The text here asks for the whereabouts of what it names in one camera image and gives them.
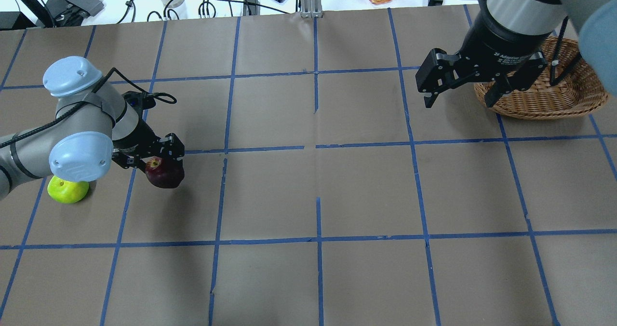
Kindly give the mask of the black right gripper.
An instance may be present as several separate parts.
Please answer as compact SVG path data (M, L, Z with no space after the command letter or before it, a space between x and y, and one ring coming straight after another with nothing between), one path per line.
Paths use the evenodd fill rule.
M415 75L425 107L432 108L441 93L467 83L493 82L485 93L487 108L515 90L528 89L548 65L540 49L547 36L473 25L457 52L431 49Z

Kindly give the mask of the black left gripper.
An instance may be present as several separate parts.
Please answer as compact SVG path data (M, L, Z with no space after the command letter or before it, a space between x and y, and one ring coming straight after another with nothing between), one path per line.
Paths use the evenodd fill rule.
M185 156L185 146L174 133L165 137L131 134L113 143L112 160L123 169L145 169L145 158L160 157L180 163Z

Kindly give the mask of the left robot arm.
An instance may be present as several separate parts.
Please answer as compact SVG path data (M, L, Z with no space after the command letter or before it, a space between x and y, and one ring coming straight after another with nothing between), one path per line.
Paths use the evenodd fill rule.
M102 178L112 163L141 170L157 188L174 189L185 179L185 146L176 134L156 135L143 112L156 101L176 104L168 93L150 93L130 81L133 91L119 93L83 56L54 62L43 85L58 102L55 119L40 127L1 138L0 195L48 177L70 182Z

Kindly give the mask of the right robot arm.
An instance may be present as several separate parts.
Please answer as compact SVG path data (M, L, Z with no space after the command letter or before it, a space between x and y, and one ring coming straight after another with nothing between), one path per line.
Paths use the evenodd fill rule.
M549 62L541 44L571 21L579 52L611 95L616 93L616 0L477 0L480 14L453 55L432 49L415 75L430 108L438 95L467 83L493 82L487 107L527 90Z

